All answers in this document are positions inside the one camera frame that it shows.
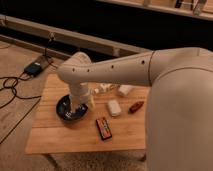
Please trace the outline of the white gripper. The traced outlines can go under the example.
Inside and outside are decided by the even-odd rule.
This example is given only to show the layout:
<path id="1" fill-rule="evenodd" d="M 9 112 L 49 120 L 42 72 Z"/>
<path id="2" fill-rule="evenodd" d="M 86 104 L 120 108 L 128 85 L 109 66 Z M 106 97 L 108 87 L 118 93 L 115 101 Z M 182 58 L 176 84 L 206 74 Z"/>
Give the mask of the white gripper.
<path id="1" fill-rule="evenodd" d="M 88 83 L 71 84 L 69 90 L 71 110 L 73 112 L 75 112 L 82 104 L 86 104 L 90 110 L 94 109 L 94 98 Z"/>

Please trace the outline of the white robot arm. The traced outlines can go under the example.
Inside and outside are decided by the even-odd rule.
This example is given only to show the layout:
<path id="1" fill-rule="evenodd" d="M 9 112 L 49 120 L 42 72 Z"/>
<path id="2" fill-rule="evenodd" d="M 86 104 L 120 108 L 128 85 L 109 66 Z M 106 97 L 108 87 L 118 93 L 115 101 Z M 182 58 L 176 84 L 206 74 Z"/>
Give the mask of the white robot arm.
<path id="1" fill-rule="evenodd" d="M 89 82 L 148 86 L 145 140 L 148 171 L 213 171 L 213 52 L 176 48 L 93 63 L 77 52 L 58 77 L 79 104 Z"/>

